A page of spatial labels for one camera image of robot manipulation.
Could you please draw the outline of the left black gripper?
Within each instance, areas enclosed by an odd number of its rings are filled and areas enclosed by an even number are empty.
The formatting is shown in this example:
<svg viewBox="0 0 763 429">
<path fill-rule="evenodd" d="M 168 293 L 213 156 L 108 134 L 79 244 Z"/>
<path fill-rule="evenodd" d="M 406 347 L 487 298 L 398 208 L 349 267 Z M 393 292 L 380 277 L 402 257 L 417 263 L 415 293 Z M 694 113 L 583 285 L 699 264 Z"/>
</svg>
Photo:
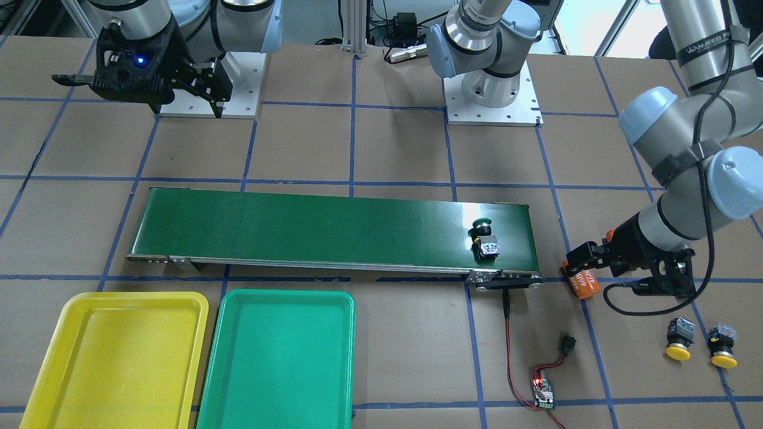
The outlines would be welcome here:
<svg viewBox="0 0 763 429">
<path fill-rule="evenodd" d="M 651 244 L 641 233 L 635 215 L 608 231 L 601 244 L 585 242 L 569 251 L 565 260 L 572 274 L 584 269 L 608 268 L 613 277 L 620 277 L 643 269 L 650 275 L 630 283 L 635 295 L 688 299 L 697 291 L 691 263 L 694 255 L 694 250 L 686 246 L 666 251 Z"/>
</svg>

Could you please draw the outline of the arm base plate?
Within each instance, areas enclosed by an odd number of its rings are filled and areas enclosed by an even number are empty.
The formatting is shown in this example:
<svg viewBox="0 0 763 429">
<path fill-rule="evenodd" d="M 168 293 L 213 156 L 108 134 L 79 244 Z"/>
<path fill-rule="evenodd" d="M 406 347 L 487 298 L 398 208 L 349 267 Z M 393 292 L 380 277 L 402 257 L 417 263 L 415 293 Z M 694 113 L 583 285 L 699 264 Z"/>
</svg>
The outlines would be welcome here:
<svg viewBox="0 0 763 429">
<path fill-rule="evenodd" d="M 231 100 L 222 105 L 222 119 L 257 119 L 269 57 L 264 52 L 227 52 L 222 66 L 232 81 L 232 93 Z M 173 103 L 161 106 L 159 115 L 176 119 L 215 117 L 207 101 L 180 89 L 175 90 Z"/>
<path fill-rule="evenodd" d="M 483 70 L 442 79 L 450 125 L 536 127 L 544 123 L 531 71 L 499 78 Z"/>
</svg>

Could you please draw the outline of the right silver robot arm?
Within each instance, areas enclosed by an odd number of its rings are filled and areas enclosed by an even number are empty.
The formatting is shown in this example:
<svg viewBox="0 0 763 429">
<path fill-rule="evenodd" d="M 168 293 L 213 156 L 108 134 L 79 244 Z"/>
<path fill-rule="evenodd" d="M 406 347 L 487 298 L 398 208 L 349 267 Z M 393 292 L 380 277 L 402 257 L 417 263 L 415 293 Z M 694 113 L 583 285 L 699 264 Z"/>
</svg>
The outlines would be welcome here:
<svg viewBox="0 0 763 429">
<path fill-rule="evenodd" d="M 101 25 L 91 75 L 52 75 L 162 117 L 255 119 L 280 1 L 92 1 Z"/>
</svg>

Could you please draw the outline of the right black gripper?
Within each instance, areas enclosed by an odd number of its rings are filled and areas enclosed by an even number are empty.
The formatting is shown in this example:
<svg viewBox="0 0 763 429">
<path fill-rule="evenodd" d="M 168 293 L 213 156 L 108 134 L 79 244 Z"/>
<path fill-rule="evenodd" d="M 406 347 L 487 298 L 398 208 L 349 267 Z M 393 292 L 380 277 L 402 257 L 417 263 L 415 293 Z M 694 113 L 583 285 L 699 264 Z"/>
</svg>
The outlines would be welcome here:
<svg viewBox="0 0 763 429">
<path fill-rule="evenodd" d="M 89 85 L 104 100 L 145 104 L 155 113 L 175 100 L 175 89 L 206 100 L 216 119 L 231 100 L 232 80 L 222 61 L 191 63 L 173 15 L 155 35 L 141 40 L 128 39 L 126 21 L 112 17 L 99 33 L 96 52 L 93 76 L 54 74 L 52 81 L 65 87 Z"/>
</svg>

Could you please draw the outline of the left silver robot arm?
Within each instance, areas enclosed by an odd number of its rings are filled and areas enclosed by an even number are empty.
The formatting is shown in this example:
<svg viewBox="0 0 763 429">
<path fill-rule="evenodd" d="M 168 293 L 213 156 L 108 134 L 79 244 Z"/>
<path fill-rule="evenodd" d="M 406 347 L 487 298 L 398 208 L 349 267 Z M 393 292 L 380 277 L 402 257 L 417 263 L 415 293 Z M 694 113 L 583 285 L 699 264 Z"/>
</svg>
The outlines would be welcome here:
<svg viewBox="0 0 763 429">
<path fill-rule="evenodd" d="M 761 80 L 749 32 L 730 1 L 665 1 L 662 8 L 688 96 L 663 86 L 641 93 L 619 114 L 630 147 L 664 193 L 610 231 L 602 244 L 570 251 L 562 274 L 607 267 L 612 275 L 645 269 L 629 283 L 641 296 L 697 294 L 690 243 L 761 209 L 761 155 L 723 144 L 761 130 Z M 442 78 L 463 76 L 465 95 L 486 108 L 512 101 L 536 11 L 519 1 L 462 1 L 427 32 L 430 64 Z"/>
</svg>

